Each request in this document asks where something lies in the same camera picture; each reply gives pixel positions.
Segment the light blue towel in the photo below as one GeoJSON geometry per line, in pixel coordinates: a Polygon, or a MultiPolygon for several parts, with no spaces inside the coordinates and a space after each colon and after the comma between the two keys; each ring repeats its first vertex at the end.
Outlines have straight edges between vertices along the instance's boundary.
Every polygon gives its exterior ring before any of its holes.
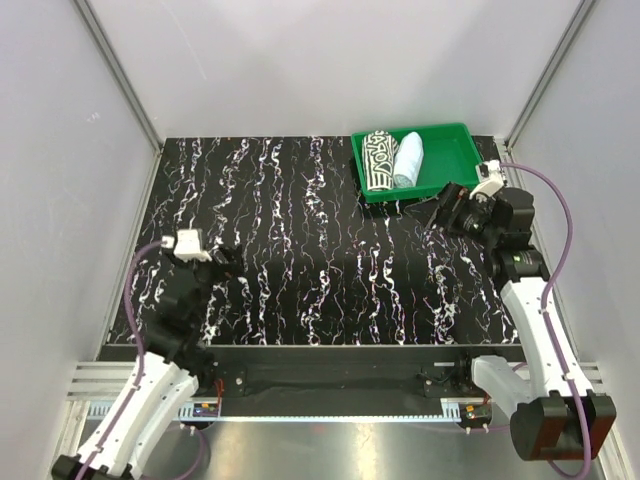
{"type": "Polygon", "coordinates": [[[417,132],[411,132],[400,142],[393,168],[395,188],[412,188],[417,184],[424,158],[423,142],[417,132]]]}

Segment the green white striped towel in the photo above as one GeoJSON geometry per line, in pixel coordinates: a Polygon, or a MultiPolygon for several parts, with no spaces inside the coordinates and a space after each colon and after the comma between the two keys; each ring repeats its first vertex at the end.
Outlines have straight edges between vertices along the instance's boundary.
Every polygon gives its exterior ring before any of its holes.
{"type": "Polygon", "coordinates": [[[368,191],[384,191],[392,188],[394,161],[398,148],[398,141],[387,131],[377,130],[364,137],[361,158],[368,191]]]}

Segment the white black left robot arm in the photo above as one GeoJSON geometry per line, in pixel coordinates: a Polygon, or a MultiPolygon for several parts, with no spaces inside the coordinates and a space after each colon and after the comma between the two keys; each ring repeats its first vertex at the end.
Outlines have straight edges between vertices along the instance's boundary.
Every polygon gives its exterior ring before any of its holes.
{"type": "Polygon", "coordinates": [[[242,277],[241,246],[178,247],[165,236],[133,256],[123,303],[137,356],[127,382],[92,436],[72,455],[54,461],[55,479],[140,479],[179,408],[192,396],[218,389],[215,356],[200,343],[215,286],[242,277]],[[139,330],[131,299],[139,262],[158,249],[174,265],[153,319],[139,330]]]}

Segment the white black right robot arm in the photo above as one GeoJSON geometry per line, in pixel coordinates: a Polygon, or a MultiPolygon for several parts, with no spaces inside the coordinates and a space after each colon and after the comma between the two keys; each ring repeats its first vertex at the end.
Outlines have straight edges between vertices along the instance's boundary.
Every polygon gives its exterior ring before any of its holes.
{"type": "Polygon", "coordinates": [[[427,224],[478,242],[485,266],[520,339],[529,377],[498,355],[454,371],[466,396],[483,390],[509,419],[514,448],[526,461],[593,460],[617,416],[612,398],[594,391],[562,327],[553,274],[531,242],[533,196],[502,187],[492,194],[448,183],[427,224]]]}

